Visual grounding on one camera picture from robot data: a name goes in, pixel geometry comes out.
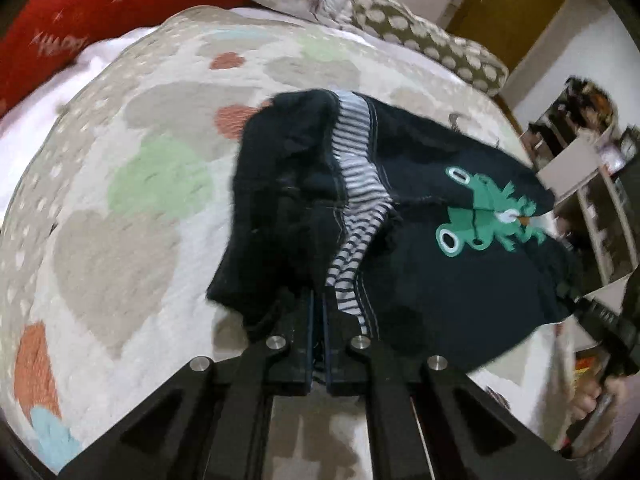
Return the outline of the person's right hand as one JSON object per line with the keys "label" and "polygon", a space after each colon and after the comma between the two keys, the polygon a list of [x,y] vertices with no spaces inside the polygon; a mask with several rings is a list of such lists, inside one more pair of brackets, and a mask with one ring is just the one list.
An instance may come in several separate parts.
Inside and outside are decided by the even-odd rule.
{"label": "person's right hand", "polygon": [[610,376],[606,378],[604,385],[599,384],[593,372],[587,372],[579,378],[575,394],[570,401],[570,420],[572,422],[581,422],[594,412],[603,393],[609,393],[613,401],[603,413],[590,436],[582,442],[582,445],[573,444],[575,458],[586,456],[612,434],[618,409],[625,403],[627,397],[627,379],[625,377]]}

